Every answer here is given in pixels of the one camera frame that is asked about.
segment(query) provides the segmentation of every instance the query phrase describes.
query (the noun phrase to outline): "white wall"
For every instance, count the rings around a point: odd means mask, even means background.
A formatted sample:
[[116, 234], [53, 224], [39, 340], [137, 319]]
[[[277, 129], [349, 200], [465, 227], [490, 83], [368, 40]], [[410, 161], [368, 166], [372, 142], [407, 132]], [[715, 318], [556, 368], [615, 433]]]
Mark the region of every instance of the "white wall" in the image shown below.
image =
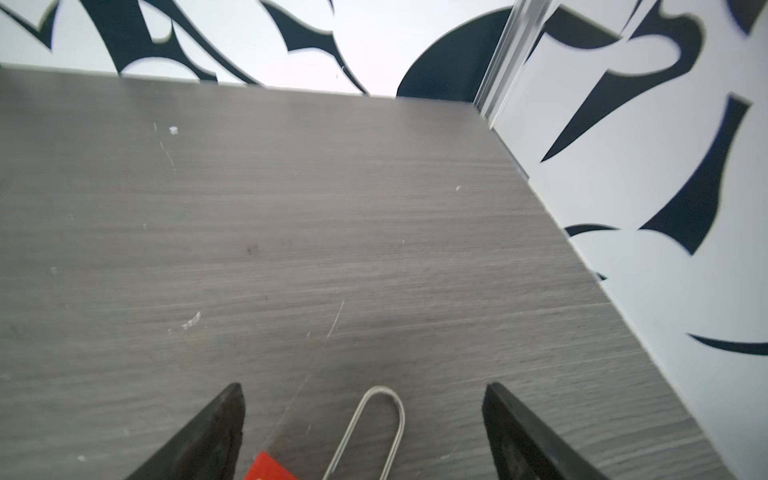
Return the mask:
[[[607, 277], [606, 294], [732, 471], [743, 480], [766, 478], [768, 8], [745, 31], [725, 0], [663, 0], [662, 16], [689, 15], [703, 32], [691, 70], [629, 100], [542, 161], [606, 71], [644, 75], [681, 55], [668, 36], [630, 39], [655, 0], [643, 0], [631, 17], [635, 0], [563, 3], [620, 39], [585, 49], [544, 35], [494, 128], [560, 226], [616, 228], [571, 242]], [[720, 192], [714, 222], [691, 253], [668, 234], [640, 228], [697, 170], [729, 95], [751, 105], [727, 150], [719, 189], [708, 190]], [[703, 204], [694, 202], [677, 224], [668, 221], [667, 232], [695, 230]], [[732, 344], [714, 348], [689, 334]], [[751, 353], [729, 351], [739, 348]]]
[[[134, 51], [129, 52], [133, 61], [128, 65], [111, 55], [110, 42], [105, 44], [100, 36], [99, 24], [114, 19], [99, 17], [97, 4], [94, 0], [0, 0], [7, 11], [0, 12], [0, 65], [198, 81], [200, 75], [190, 68], [189, 61], [215, 75], [220, 83], [242, 84], [243, 78], [248, 78], [267, 87], [345, 94], [364, 90], [395, 96], [406, 72], [432, 44], [462, 24], [508, 8], [512, 0], [113, 2], [111, 11], [119, 17], [115, 24], [135, 40], [130, 46]], [[269, 6], [291, 17], [290, 25], [279, 28]], [[36, 31], [45, 30], [46, 18], [55, 12], [49, 45], [8, 12]], [[142, 25], [135, 25], [137, 20]], [[292, 38], [307, 31], [314, 34], [310, 42], [314, 43], [296, 48]], [[195, 32], [210, 45], [196, 41]], [[171, 51], [168, 47], [176, 41], [180, 51]], [[346, 64], [329, 52], [334, 48]], [[232, 68], [217, 61], [211, 49]], [[242, 75], [233, 74], [233, 70]], [[359, 85], [350, 79], [350, 72]]]

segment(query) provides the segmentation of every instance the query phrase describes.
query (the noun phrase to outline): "black abstract design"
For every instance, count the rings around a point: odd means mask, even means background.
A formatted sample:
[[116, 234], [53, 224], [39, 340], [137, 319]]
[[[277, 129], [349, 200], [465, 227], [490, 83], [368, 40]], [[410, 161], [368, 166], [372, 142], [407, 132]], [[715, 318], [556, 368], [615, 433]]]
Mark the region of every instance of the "black abstract design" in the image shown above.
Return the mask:
[[621, 28], [621, 30], [622, 30], [622, 31], [624, 31], [624, 29], [627, 27], [627, 25], [629, 25], [629, 21], [632, 19], [632, 17], [634, 17], [634, 13], [637, 11], [637, 7], [639, 7], [639, 6], [640, 6], [640, 3], [641, 3], [642, 1], [643, 1], [643, 0], [635, 0], [635, 3], [634, 3], [634, 8], [632, 8], [632, 12], [631, 12], [631, 13], [629, 14], [629, 16], [627, 17], [627, 22], [626, 22], [626, 23], [624, 23], [624, 27], [622, 27], [622, 28]]
[[37, 38], [40, 41], [40, 43], [48, 47], [48, 50], [51, 50], [51, 40], [53, 37], [53, 22], [56, 19], [56, 11], [58, 10], [58, 0], [56, 1], [56, 3], [48, 7], [48, 10], [43, 15], [43, 19], [40, 24], [40, 27], [35, 27], [34, 25], [30, 25], [29, 22], [19, 17], [18, 15], [16, 15], [10, 8], [7, 8], [3, 4], [0, 4], [0, 10], [5, 12], [7, 16], [11, 17], [14, 22], [22, 26], [24, 30], [31, 33], [33, 37]]
[[351, 81], [362, 93], [368, 94], [368, 91], [357, 81], [355, 75], [350, 71], [349, 67], [346, 66], [344, 58], [342, 58], [339, 49], [336, 47], [336, 40], [333, 38], [333, 33], [321, 33], [319, 31], [311, 30], [276, 6], [266, 2], [261, 2], [261, 5], [264, 6], [266, 11], [270, 14], [270, 17], [274, 20], [275, 25], [277, 25], [277, 29], [280, 30], [280, 34], [286, 42], [288, 51], [300, 50], [301, 48], [318, 48], [319, 50], [333, 55], [349, 81]]
[[578, 235], [580, 233], [594, 232], [595, 230], [618, 230], [618, 229], [616, 227], [611, 227], [609, 225], [600, 225], [597, 223], [580, 223], [578, 225], [571, 225], [569, 227], [565, 227], [565, 233], [567, 233], [569, 237], [573, 237], [574, 235]]
[[[151, 37], [138, 0], [79, 1], [93, 21], [118, 74], [122, 74], [128, 65], [142, 58], [166, 58], [186, 66], [201, 80], [216, 81], [217, 76], [214, 72], [206, 71], [196, 65], [185, 54], [177, 39], [177, 30], [182, 28], [213, 60], [233, 76], [247, 84], [261, 85], [257, 79], [240, 70], [219, 52], [187, 18], [174, 0], [144, 0], [172, 21], [169, 37], [160, 41], [153, 40]], [[344, 61], [332, 32], [316, 31], [305, 26], [269, 0], [260, 3], [275, 22], [288, 51], [317, 48], [332, 55], [349, 81], [363, 94], [368, 94]], [[333, 0], [328, 0], [328, 3], [331, 12], [334, 12]], [[48, 8], [39, 26], [31, 25], [2, 3], [0, 3], [0, 11], [51, 50], [58, 6], [59, 2], [56, 1]], [[473, 101], [510, 10], [506, 8], [476, 18], [440, 38], [422, 54], [402, 79], [398, 95]]]
[[710, 231], [720, 205], [720, 182], [733, 137], [750, 104], [733, 94], [710, 149], [680, 191], [640, 230], [656, 230], [676, 240], [690, 255]]
[[768, 342], [729, 342], [727, 340], [710, 339], [705, 336], [694, 335], [693, 333], [689, 333], [688, 336], [706, 346], [726, 350], [728, 352], [746, 353], [748, 355], [768, 355]]
[[[224, 58], [192, 25], [173, 0], [145, 1], [178, 23], [203, 50], [231, 74], [246, 83], [258, 83]], [[127, 65], [140, 58], [161, 57], [186, 65], [201, 80], [216, 80], [215, 74], [203, 71], [184, 54], [174, 31], [164, 43], [154, 43], [147, 30], [138, 2], [81, 0], [81, 3], [96, 25], [96, 29], [101, 35], [101, 39], [104, 40], [104, 45], [106, 45], [118, 71], [123, 71]]]
[[542, 162], [558, 154], [629, 100], [688, 73], [701, 53], [703, 33], [697, 21], [687, 15], [663, 17], [660, 13], [660, 0], [648, 12], [630, 38], [645, 35], [663, 35], [674, 41], [680, 47], [680, 57], [669, 68], [650, 74], [630, 76], [606, 71], [554, 141]]
[[397, 95], [474, 101], [510, 10], [483, 15], [445, 34], [411, 65]]
[[586, 50], [607, 47], [621, 38], [589, 18], [585, 18], [563, 5], [558, 6], [544, 23], [544, 26], [541, 27], [541, 31], [538, 33], [530, 53], [528, 53], [528, 58], [533, 55], [544, 34], [549, 35], [563, 45]]
[[727, 0], [733, 20], [745, 35], [752, 33], [752, 27], [766, 5], [766, 0]]

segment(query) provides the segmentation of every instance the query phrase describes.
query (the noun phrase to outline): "white debris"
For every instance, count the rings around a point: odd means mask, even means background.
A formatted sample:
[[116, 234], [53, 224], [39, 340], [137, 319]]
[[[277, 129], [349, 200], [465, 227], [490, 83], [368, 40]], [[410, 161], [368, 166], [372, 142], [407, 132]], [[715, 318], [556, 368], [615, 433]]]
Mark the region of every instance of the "white debris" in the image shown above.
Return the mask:
[[195, 326], [195, 324], [199, 321], [200, 321], [200, 312], [197, 312], [195, 316], [192, 317], [192, 320], [190, 320], [189, 322], [186, 322], [184, 325], [182, 325], [182, 327], [186, 330], [191, 326]]

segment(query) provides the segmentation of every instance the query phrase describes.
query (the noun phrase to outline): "floor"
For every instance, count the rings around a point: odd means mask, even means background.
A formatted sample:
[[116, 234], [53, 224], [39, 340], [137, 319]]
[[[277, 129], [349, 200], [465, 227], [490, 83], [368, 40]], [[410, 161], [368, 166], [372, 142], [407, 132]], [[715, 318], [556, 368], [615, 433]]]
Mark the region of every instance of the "floor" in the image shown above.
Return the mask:
[[390, 478], [494, 478], [492, 380], [611, 478], [730, 477], [469, 104], [0, 70], [0, 182], [2, 478], [123, 478], [233, 381], [236, 478], [320, 478], [376, 384]]

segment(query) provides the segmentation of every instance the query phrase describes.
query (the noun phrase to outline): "red tag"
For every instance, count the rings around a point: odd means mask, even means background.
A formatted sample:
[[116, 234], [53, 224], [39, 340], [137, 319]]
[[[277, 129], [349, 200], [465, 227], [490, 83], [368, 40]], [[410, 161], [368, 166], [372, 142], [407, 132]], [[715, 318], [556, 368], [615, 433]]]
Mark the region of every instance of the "red tag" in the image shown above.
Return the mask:
[[261, 452], [253, 460], [253, 465], [243, 480], [296, 480], [282, 465], [272, 460], [272, 457]]

